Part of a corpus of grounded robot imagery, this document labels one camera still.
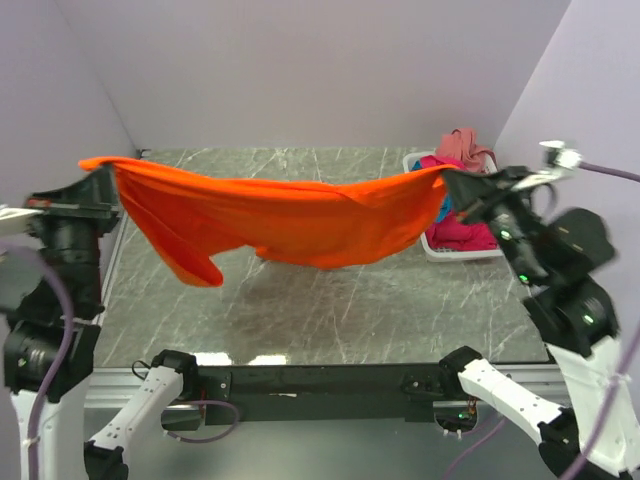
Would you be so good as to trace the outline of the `orange t shirt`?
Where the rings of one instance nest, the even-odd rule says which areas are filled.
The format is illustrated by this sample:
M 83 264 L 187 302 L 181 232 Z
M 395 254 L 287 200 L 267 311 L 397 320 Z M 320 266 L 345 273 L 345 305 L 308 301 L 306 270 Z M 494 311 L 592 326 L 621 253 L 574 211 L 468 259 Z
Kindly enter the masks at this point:
M 348 185 L 212 178 L 126 157 L 111 167 L 119 199 L 183 283 L 220 287 L 215 255 L 251 247 L 281 263 L 335 269 L 375 263 L 411 246 L 436 219 L 446 166 Z

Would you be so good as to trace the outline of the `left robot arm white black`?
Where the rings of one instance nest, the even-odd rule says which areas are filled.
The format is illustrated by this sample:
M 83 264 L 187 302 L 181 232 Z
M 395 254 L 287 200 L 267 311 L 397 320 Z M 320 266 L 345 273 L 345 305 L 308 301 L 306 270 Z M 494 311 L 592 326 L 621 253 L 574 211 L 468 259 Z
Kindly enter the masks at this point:
M 138 390 L 99 433 L 84 435 L 84 406 L 103 313 L 100 239 L 121 218 L 115 178 L 100 167 L 64 188 L 35 193 L 20 208 L 3 207 L 1 234 L 27 234 L 32 250 L 4 245 L 1 312 L 9 332 L 2 348 L 26 479 L 125 479 L 133 450 L 160 428 L 174 401 L 200 388 L 193 355 L 158 354 Z

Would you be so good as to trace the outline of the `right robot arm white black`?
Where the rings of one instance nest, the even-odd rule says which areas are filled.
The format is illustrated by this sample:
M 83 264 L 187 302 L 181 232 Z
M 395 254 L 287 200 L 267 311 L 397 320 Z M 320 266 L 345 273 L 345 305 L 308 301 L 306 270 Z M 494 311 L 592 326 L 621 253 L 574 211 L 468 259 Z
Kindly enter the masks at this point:
M 570 402 L 547 401 L 462 347 L 440 362 L 444 395 L 490 405 L 535 443 L 560 479 L 629 479 L 639 468 L 639 422 L 628 389 L 634 346 L 623 346 L 609 294 L 593 272 L 615 250 L 603 219 L 571 208 L 545 222 L 530 195 L 559 171 L 508 168 L 494 174 L 447 170 L 442 177 L 465 223 L 482 222 L 518 280 L 530 320 L 557 365 Z

